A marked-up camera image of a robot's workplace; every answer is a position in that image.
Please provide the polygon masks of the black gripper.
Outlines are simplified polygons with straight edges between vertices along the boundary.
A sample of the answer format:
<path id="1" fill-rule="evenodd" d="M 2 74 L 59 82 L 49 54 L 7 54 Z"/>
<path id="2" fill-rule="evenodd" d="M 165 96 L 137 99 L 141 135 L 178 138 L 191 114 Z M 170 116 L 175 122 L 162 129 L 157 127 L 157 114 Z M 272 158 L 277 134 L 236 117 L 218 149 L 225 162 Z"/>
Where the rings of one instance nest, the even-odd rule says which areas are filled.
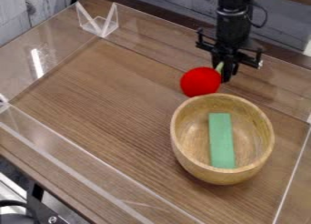
<path id="1" fill-rule="evenodd" d="M 260 69 L 264 47 L 250 39 L 253 8 L 217 10 L 217 27 L 197 30 L 197 47 L 211 54 L 213 67 L 229 82 L 241 64 Z"/>

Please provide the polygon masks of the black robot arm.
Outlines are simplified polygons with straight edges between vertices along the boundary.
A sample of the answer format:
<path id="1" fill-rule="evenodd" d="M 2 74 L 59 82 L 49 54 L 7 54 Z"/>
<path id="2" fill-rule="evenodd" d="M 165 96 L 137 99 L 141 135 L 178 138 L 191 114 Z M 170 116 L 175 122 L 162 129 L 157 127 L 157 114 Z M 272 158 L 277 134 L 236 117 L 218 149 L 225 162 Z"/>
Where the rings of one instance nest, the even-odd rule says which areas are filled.
<path id="1" fill-rule="evenodd" d="M 268 18 L 261 24 L 253 22 L 256 6 L 254 0 L 218 0 L 215 30 L 197 30 L 197 47 L 210 52 L 213 68 L 224 64 L 224 83 L 237 75 L 241 64 L 256 69 L 264 66 L 265 47 L 250 38 L 250 31 L 262 28 Z"/>

